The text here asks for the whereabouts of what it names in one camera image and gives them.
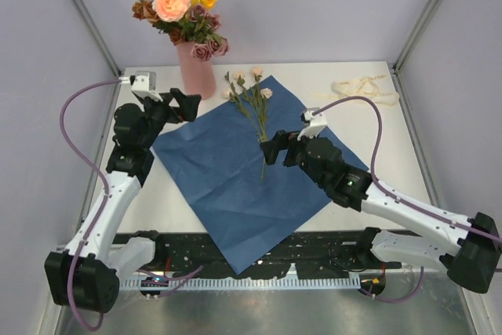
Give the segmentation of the cream white flower stem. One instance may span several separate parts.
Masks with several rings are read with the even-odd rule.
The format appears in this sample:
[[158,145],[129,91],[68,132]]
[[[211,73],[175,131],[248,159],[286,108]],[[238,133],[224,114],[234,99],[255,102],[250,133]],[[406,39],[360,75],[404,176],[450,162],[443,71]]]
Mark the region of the cream white flower stem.
[[227,71],[224,75],[225,82],[229,85],[223,93],[223,98],[236,106],[237,111],[246,117],[256,131],[260,143],[268,141],[266,125],[268,101],[273,96],[272,89],[262,87],[263,71],[260,68],[251,70],[252,83],[246,85],[244,74]]

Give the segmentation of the blue wrapping paper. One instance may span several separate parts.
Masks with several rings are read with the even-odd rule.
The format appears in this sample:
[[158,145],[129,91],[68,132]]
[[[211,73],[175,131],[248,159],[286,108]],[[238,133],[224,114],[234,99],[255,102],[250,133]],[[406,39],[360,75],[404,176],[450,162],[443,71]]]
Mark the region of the blue wrapping paper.
[[356,226],[300,169],[265,166],[256,130],[227,100],[202,101],[195,121],[168,127],[153,150],[159,208],[193,213],[235,273],[297,230]]

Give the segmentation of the mauve flower stem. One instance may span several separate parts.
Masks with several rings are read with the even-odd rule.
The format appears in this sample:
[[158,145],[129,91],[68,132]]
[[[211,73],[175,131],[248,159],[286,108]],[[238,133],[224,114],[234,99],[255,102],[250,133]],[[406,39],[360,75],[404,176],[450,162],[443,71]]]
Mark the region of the mauve flower stem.
[[187,40],[193,42],[191,56],[200,62],[210,61],[214,56],[224,56],[230,46],[228,40],[219,33],[220,16],[210,13],[197,4],[189,9],[189,33]]

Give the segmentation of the artificial flower bunch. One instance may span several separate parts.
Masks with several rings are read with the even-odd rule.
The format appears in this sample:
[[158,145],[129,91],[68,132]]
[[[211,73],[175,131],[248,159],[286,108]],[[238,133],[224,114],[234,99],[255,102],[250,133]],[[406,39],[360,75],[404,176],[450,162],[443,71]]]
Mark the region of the artificial flower bunch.
[[164,21],[154,11],[152,0],[135,0],[132,6],[133,18],[146,20],[159,34],[167,34],[175,46],[187,41],[177,21]]

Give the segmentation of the cream ribbon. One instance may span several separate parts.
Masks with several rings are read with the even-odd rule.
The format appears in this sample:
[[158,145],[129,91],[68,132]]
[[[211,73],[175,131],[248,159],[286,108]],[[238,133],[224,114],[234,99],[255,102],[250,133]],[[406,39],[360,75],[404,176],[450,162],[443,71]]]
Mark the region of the cream ribbon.
[[326,100],[340,100],[350,96],[362,96],[375,104],[394,107],[400,100],[395,89],[385,89],[384,81],[390,75],[374,75],[335,81],[330,84],[329,93],[311,93],[310,96]]

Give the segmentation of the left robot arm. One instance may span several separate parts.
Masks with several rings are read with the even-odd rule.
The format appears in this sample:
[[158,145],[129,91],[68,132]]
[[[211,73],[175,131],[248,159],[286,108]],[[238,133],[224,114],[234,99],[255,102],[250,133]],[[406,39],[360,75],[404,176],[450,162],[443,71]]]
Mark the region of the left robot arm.
[[44,269],[55,304],[108,313],[119,287],[142,267],[157,271],[168,259],[157,231],[137,231],[113,251],[115,236],[130,204],[144,186],[154,162],[151,147],[168,123],[193,122],[199,95],[179,89],[142,96],[114,113],[113,143],[104,187],[74,238],[61,252],[51,252]]

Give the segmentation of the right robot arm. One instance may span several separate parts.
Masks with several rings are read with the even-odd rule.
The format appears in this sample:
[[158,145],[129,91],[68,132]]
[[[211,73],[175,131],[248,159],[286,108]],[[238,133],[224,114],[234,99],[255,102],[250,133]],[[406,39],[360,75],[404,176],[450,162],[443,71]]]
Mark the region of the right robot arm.
[[279,130],[260,149],[268,165],[285,151],[284,166],[299,167],[338,206],[382,217],[410,232],[366,228],[355,247],[355,259],[363,267],[412,264],[443,272],[471,292],[488,292],[501,257],[493,218],[484,213],[466,217],[401,195],[346,163],[325,137],[308,139]]

